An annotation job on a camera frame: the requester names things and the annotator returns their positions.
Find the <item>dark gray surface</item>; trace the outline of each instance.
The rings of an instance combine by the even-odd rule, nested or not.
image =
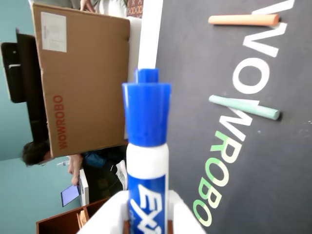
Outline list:
[[[173,85],[169,120],[170,183],[193,211],[201,199],[198,186],[207,181],[210,157],[224,162],[229,182],[213,185],[222,199],[212,214],[210,234],[312,233],[312,1],[296,0],[280,12],[285,34],[258,42],[279,48],[277,57],[243,46],[247,35],[268,27],[212,26],[211,15],[250,14],[282,0],[164,0],[157,67],[162,81]],[[242,94],[233,86],[236,66],[246,58],[260,58],[270,67],[266,86],[256,94]],[[255,85],[260,72],[253,67],[240,80]],[[220,116],[238,117],[226,107],[208,102],[210,95],[259,100],[283,112],[281,122],[248,114],[250,126],[233,124],[246,135],[242,142],[219,123]],[[242,144],[234,163],[225,162],[215,132]],[[211,166],[217,178],[223,174]],[[207,215],[200,210],[203,219]]]

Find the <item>white marker holder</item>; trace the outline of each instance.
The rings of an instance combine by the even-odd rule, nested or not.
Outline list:
[[[168,192],[168,219],[173,221],[174,234],[205,234],[198,220],[173,190]],[[128,191],[111,197],[82,227],[78,234],[123,234],[123,223],[128,220]]]

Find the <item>dark hair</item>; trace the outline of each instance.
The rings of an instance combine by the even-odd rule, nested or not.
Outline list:
[[[39,164],[44,161],[44,156],[50,151],[47,141],[42,143],[29,142],[24,146],[22,159],[27,166]]]

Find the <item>blue marker cap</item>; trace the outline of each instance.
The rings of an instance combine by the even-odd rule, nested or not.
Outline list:
[[[158,69],[135,71],[135,83],[122,84],[129,143],[166,143],[171,84],[158,82]]]

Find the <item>mint green chalk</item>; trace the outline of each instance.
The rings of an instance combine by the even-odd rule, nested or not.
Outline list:
[[[277,120],[280,115],[280,111],[276,109],[265,106],[252,105],[239,100],[233,100],[230,98],[220,97],[216,95],[211,95],[209,97],[209,101],[215,104],[231,107],[240,111],[244,111],[264,118],[270,118],[273,120]]]

